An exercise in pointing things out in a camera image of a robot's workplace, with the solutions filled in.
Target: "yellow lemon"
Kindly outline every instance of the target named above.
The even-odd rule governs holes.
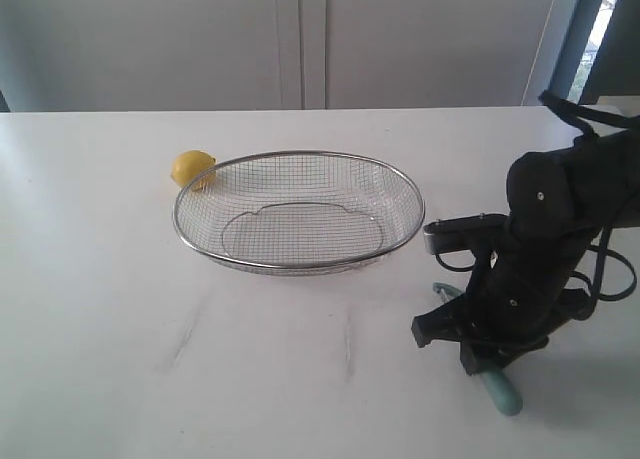
[[[195,177],[216,165],[216,158],[202,151],[187,151],[176,157],[171,168],[171,179],[180,187],[189,184]],[[200,189],[206,184],[199,184],[195,189]]]

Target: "white table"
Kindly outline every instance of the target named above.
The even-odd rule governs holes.
[[[0,457],[637,457],[638,294],[512,365],[509,419],[457,345],[414,343],[431,283],[467,279],[421,237],[362,271],[274,278],[200,257],[170,219],[188,149],[380,158],[433,220],[506,212],[509,165],[575,134],[542,108],[1,115]],[[638,232],[613,246],[640,263]],[[607,279],[628,280],[613,261]]]

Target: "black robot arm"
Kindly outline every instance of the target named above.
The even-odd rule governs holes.
[[[482,364],[505,367],[545,347],[549,334],[571,319],[591,316],[598,300],[619,300],[636,286],[633,266],[608,249],[611,231],[640,227],[640,120],[593,111],[543,93],[541,101],[583,134],[573,147],[529,152],[507,175],[509,216],[480,215],[425,226],[431,252],[470,250],[475,263],[461,296],[414,318],[419,347],[432,340],[459,342],[469,374]],[[624,128],[600,137],[581,117]],[[592,241],[601,234],[600,243]],[[593,281],[575,271],[582,256],[597,254]],[[602,294],[607,257],[632,272],[631,286]],[[583,289],[565,289],[583,280]]]

